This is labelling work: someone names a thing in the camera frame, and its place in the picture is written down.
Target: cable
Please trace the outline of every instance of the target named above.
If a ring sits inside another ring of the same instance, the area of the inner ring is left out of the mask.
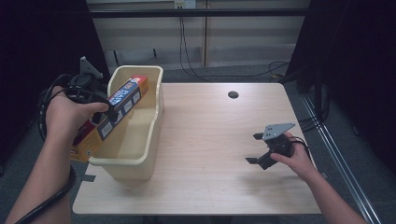
[[[182,46],[183,46],[183,42],[184,42],[184,50],[186,52],[186,56],[187,56],[187,61],[190,67],[190,70],[192,71],[192,74],[189,73],[183,66],[183,62],[181,60],[181,51],[182,51]],[[217,75],[207,75],[207,76],[199,76],[191,67],[191,62],[190,62],[190,57],[189,57],[189,53],[187,52],[187,43],[186,43],[186,36],[185,36],[185,28],[184,28],[184,20],[182,17],[180,17],[180,51],[179,51],[179,59],[180,59],[180,65],[181,68],[183,69],[183,71],[191,76],[191,77],[198,77],[199,79],[201,79],[202,81],[206,81],[206,82],[210,82],[210,80],[204,79],[204,77],[258,77],[258,76],[262,76],[262,75],[266,75],[268,73],[272,73],[273,71],[275,71],[276,69],[283,67],[286,64],[289,64],[288,62],[272,62],[268,65],[268,71],[259,73],[259,74],[255,74],[255,75],[239,75],[239,76],[217,76]],[[274,69],[270,69],[271,65],[274,63],[282,63],[280,66],[275,67]]]
[[[37,217],[43,214],[49,207],[51,207],[53,204],[61,200],[62,197],[64,197],[70,191],[70,189],[73,188],[75,183],[76,183],[76,172],[73,169],[73,167],[70,166],[69,180],[67,181],[67,184],[63,188],[61,188],[61,190],[59,190],[53,196],[49,197],[46,201],[44,201],[42,204],[34,208],[32,211],[30,211],[28,214],[26,214],[16,223],[17,224],[31,223],[33,220],[35,220]]]
[[[323,108],[321,110],[322,111],[321,116],[316,115],[312,118],[298,120],[303,133],[316,129],[320,124],[322,124],[326,120],[330,112],[330,100],[331,100],[330,91],[329,88],[326,87],[326,99]]]
[[[187,52],[186,36],[185,36],[185,34],[184,34],[184,21],[183,21],[183,18],[182,18],[182,17],[180,17],[179,19],[180,19],[180,52],[179,52],[179,59],[180,59],[181,68],[182,68],[183,71],[184,71],[186,74],[188,74],[189,76],[198,77],[198,78],[201,79],[202,81],[210,82],[209,80],[206,80],[206,79],[201,78],[200,76],[198,76],[198,75],[195,73],[195,71],[192,69],[192,67],[191,67],[189,53]],[[184,68],[183,62],[182,62],[182,60],[181,60],[181,49],[182,49],[182,45],[183,45],[183,40],[184,40],[184,50],[185,50],[185,52],[186,52],[187,61],[189,62],[189,67],[190,67],[190,70],[193,72],[193,74],[190,74],[190,73]]]
[[[296,71],[294,71],[294,72],[292,72],[292,73],[290,73],[290,74],[287,74],[286,76],[282,77],[282,78],[278,81],[278,83],[284,85],[284,84],[286,84],[287,82],[291,82],[291,81],[295,80],[295,79],[297,78],[297,76],[299,76],[302,72],[305,72],[305,70],[309,69],[309,67],[310,67],[310,66],[309,66],[308,64],[302,65],[302,66],[301,66],[300,68],[298,68]]]
[[[259,73],[259,74],[256,74],[256,75],[248,75],[248,76],[247,75],[238,75],[238,76],[201,76],[201,77],[259,77],[259,76],[271,73],[272,71],[275,71],[276,69],[278,69],[278,68],[280,68],[280,67],[282,67],[284,65],[285,64],[281,64],[280,66],[278,66],[278,67],[276,67],[276,68],[274,68],[274,69],[272,69],[270,71],[265,71],[265,72],[262,72],[262,73]]]
[[[271,83],[272,79],[274,78],[274,74],[272,73],[273,70],[271,69],[271,65],[274,63],[282,63],[282,66],[285,64],[289,64],[288,62],[271,62],[270,64],[268,64],[268,70],[271,71],[271,77],[270,80],[268,81],[269,83]]]
[[[308,155],[309,160],[312,161],[311,155],[310,155],[310,153],[309,153],[309,147],[306,145],[305,141],[304,141],[301,137],[296,137],[296,136],[292,136],[292,137],[289,137],[289,138],[297,139],[297,140],[290,141],[290,142],[291,142],[292,144],[293,144],[293,143],[299,143],[299,144],[303,145],[303,147],[304,147],[304,149],[305,149],[305,152],[306,152],[306,154]]]
[[[37,125],[38,125],[38,132],[40,133],[41,139],[44,141],[45,140],[45,123],[46,123],[46,111],[47,107],[50,104],[50,98],[52,95],[52,90],[55,88],[55,86],[64,86],[65,80],[66,79],[71,79],[72,76],[69,74],[62,74],[58,76],[49,86],[44,98],[41,101],[41,105],[38,111],[38,118],[37,118]]]
[[[117,67],[120,67],[119,57],[117,56],[117,52],[113,50],[114,60],[116,61]]]

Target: wooden table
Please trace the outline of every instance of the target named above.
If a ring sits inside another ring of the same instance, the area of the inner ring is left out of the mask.
[[[229,91],[239,97],[231,99]],[[286,215],[320,213],[308,186],[286,165],[264,171],[245,157],[268,151],[254,133],[295,122],[288,96],[274,83],[163,83],[165,110],[153,175],[119,182],[88,166],[77,214]]]

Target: beige plastic bin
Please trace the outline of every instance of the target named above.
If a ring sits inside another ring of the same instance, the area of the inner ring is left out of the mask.
[[[148,77],[148,93],[118,124],[89,162],[120,180],[149,179],[154,168],[163,123],[163,69],[121,66],[107,88],[111,95],[133,75]]]

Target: hand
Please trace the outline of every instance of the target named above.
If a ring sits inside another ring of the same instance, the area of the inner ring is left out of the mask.
[[[290,141],[295,140],[292,138],[293,135],[291,135],[291,133],[285,133],[285,135],[290,138]],[[308,180],[313,173],[317,172],[314,164],[309,160],[303,145],[293,143],[291,154],[291,158],[282,156],[278,153],[272,153],[270,156],[274,161],[279,161],[288,165],[303,181]]]
[[[52,95],[61,90],[62,87],[56,86]],[[76,104],[61,91],[53,97],[47,109],[47,136],[54,134],[74,139],[78,129],[92,114],[107,110],[108,105],[104,103]]]

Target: forearm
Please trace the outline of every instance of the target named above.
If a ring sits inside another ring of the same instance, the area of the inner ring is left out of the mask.
[[[69,146],[72,145],[72,141],[69,136],[47,137],[32,173],[8,216],[7,223],[15,223],[66,185],[70,173]],[[36,221],[70,222],[69,210],[69,198],[66,196]]]
[[[314,172],[305,180],[328,223],[366,223],[321,176]]]

